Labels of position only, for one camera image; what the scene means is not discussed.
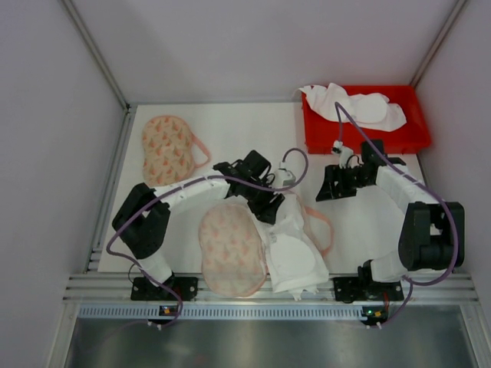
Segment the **floral mesh laundry bag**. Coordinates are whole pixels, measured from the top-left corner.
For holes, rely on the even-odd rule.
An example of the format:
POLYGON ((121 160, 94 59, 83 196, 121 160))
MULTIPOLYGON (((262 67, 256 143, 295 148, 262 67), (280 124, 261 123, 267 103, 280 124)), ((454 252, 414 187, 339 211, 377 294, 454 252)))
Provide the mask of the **floral mesh laundry bag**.
POLYGON ((211 291, 249 297, 271 281, 265 260, 266 226, 237 201, 219 204, 203 216, 198 239, 202 274, 211 291))

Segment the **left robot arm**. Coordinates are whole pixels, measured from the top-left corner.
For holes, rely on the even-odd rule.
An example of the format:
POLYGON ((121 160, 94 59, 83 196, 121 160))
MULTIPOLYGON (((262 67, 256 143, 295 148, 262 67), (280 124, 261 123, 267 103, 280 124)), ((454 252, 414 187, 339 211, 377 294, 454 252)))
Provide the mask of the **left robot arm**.
POLYGON ((121 240, 126 256, 155 286, 168 285, 173 270, 163 253, 164 242, 178 218, 223 199, 241 199, 259 222, 275 224, 285 200, 284 186, 275 188, 271 163, 255 150, 233 162, 222 161, 211 170, 174 184, 151 188, 141 182, 125 198, 111 226, 113 242, 121 240))

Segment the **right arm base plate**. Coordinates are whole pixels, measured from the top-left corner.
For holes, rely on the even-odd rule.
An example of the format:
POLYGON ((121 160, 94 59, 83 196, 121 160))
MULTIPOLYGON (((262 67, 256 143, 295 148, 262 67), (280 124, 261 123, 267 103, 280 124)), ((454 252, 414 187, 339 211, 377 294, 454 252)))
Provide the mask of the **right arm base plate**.
POLYGON ((380 283, 375 281, 362 281, 358 277, 336 277, 334 284, 334 298, 346 304, 355 301, 402 301, 404 293, 401 283, 380 283))

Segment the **white bra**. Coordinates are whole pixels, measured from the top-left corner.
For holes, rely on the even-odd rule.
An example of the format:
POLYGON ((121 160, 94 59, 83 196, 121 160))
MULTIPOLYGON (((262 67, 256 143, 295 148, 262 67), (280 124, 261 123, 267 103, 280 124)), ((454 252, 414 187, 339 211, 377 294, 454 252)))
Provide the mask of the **white bra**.
POLYGON ((302 293, 318 293, 318 285, 328 281, 325 257, 334 244, 334 228, 329 218, 303 204, 287 192, 276 223, 264 227, 265 260, 272 291, 286 292, 300 301, 302 293))

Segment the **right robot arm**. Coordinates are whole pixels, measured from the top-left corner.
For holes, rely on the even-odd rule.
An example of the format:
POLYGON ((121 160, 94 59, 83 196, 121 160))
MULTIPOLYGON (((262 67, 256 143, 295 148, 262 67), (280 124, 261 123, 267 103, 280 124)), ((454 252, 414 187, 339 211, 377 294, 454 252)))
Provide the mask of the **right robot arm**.
POLYGON ((354 151, 341 141, 332 152, 338 164, 325 167, 316 202, 354 197, 359 189, 382 189, 404 215, 395 250, 366 261, 358 269, 361 278, 389 283, 412 271, 441 271, 447 276, 465 258, 465 211, 458 202, 445 202, 412 176, 399 157, 389 157, 381 140, 361 144, 360 163, 351 165, 354 151))

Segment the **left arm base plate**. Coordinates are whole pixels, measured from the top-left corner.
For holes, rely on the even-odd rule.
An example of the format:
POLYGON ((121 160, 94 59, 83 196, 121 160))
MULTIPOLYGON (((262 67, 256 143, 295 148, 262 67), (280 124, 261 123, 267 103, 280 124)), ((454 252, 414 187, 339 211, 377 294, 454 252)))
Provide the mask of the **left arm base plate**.
MULTIPOLYGON (((183 301, 191 301, 198 291, 198 278, 172 276, 164 283, 183 301)), ((132 301, 175 301, 176 297, 160 286, 152 284, 147 278, 133 280, 130 299, 132 301)))

